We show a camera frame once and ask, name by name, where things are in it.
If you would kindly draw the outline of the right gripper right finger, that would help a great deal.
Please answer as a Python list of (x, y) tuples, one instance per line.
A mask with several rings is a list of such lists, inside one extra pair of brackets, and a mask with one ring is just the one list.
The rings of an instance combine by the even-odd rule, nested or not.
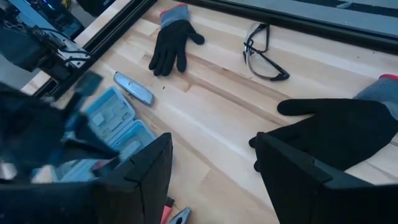
[(280, 224), (398, 224), (398, 184), (371, 184), (263, 132), (253, 146)]

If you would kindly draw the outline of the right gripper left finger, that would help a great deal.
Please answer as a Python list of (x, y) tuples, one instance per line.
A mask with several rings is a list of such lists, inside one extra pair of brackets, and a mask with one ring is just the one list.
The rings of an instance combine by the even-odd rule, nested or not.
[(160, 224), (172, 153), (163, 133), (94, 180), (0, 184), (0, 224)]

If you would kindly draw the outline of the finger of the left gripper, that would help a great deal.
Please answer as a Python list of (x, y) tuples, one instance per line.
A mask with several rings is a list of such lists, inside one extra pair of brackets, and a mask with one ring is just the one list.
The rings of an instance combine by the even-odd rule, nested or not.
[(75, 116), (84, 105), (86, 99), (97, 91), (102, 81), (103, 77), (101, 75), (91, 70), (85, 72), (77, 81), (74, 93), (63, 109), (63, 118), (68, 120)]
[(119, 152), (109, 147), (90, 128), (86, 115), (79, 114), (71, 118), (62, 139), (62, 162), (80, 159), (113, 159)]

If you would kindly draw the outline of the grey plastic tool case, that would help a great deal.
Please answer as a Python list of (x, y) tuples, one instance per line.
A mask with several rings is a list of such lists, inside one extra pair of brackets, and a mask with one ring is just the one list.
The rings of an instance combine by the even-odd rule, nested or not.
[[(134, 108), (115, 87), (108, 88), (85, 113), (89, 117), (89, 127), (79, 133), (78, 137), (87, 137), (89, 140), (100, 138), (119, 152), (122, 161), (156, 139), (145, 123), (136, 118)], [(36, 170), (33, 182), (38, 184), (91, 180), (96, 177), (91, 171), (96, 163), (95, 159), (83, 159), (66, 162), (55, 168), (43, 167)]]

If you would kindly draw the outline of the pink-handled pliers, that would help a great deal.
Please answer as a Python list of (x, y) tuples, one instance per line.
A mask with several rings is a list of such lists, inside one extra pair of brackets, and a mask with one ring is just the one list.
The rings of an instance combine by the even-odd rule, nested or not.
[(172, 213), (172, 207), (175, 203), (175, 200), (171, 197), (167, 197), (164, 205), (164, 210), (162, 214), (162, 219), (160, 224), (187, 224), (188, 219), (192, 213), (192, 209), (190, 207), (185, 207), (183, 210), (179, 211), (169, 222), (167, 222), (169, 216)]

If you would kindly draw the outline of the black work glove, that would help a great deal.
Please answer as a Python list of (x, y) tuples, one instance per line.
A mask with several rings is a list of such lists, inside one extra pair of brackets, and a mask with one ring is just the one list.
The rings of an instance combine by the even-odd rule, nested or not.
[(197, 45), (203, 45), (205, 38), (190, 23), (190, 11), (187, 4), (178, 4), (160, 13), (160, 31), (157, 34), (154, 53), (149, 70), (155, 76), (166, 77), (173, 66), (183, 73), (187, 69), (186, 44), (191, 39)]
[(277, 111), (306, 119), (269, 135), (339, 170), (365, 161), (398, 134), (398, 75), (383, 74), (353, 98), (289, 99)]

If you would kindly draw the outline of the black-framed safety glasses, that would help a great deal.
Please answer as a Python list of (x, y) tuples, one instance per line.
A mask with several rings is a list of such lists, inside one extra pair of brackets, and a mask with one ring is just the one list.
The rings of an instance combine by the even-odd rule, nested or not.
[(253, 75), (263, 80), (269, 82), (288, 80), (290, 73), (267, 55), (270, 37), (271, 27), (268, 23), (251, 24), (243, 42), (244, 63)]

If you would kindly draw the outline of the black metal table frame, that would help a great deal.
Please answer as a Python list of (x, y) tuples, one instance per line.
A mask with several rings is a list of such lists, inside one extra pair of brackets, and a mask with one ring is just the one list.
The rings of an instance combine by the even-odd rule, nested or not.
[[(398, 9), (348, 0), (176, 0), (214, 11), (398, 55)], [(129, 0), (83, 48), (93, 58), (64, 81), (52, 77), (34, 96), (60, 98), (157, 0)]]

